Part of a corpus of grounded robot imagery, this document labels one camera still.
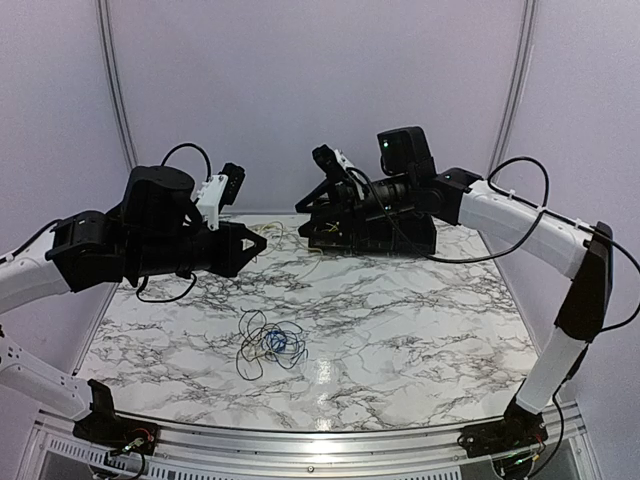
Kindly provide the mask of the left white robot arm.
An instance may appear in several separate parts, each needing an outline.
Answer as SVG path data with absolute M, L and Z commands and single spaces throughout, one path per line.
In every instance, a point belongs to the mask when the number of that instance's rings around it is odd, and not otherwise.
M 189 174 L 174 167 L 134 168 L 122 201 L 111 210 L 53 220 L 2 257 L 2 312 L 100 284 L 137 285 L 158 275 L 237 276 L 267 246 L 244 224 L 219 218 L 244 177 L 243 168 L 227 163 L 197 188 Z

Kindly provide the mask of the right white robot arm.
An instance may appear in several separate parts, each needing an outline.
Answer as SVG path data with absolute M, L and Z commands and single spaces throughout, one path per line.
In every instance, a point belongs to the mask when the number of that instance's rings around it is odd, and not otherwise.
M 542 412 L 601 332 L 612 291 L 611 229 L 565 219 L 462 168 L 437 172 L 424 130 L 401 127 L 377 136 L 384 179 L 373 181 L 326 144 L 312 158 L 324 180 L 299 200 L 308 215 L 299 233 L 312 247 L 397 253 L 439 263 L 435 223 L 463 226 L 510 243 L 554 267 L 571 285 L 550 339 L 495 430 L 506 448 L 534 431 Z

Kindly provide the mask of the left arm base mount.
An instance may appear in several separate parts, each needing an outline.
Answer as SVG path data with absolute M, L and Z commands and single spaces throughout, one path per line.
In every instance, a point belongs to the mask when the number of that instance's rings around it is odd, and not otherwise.
M 111 456 L 131 452 L 152 455 L 158 441 L 159 425 L 118 415 L 106 385 L 91 379 L 88 386 L 91 391 L 89 413 L 74 422 L 73 435 L 109 447 Z

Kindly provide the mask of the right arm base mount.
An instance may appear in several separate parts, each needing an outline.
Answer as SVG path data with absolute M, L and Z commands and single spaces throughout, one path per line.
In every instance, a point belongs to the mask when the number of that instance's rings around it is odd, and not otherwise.
M 513 397 L 501 419 L 463 427 L 457 443 L 469 458 L 476 458 L 538 445 L 547 439 L 542 414 L 522 408 Z

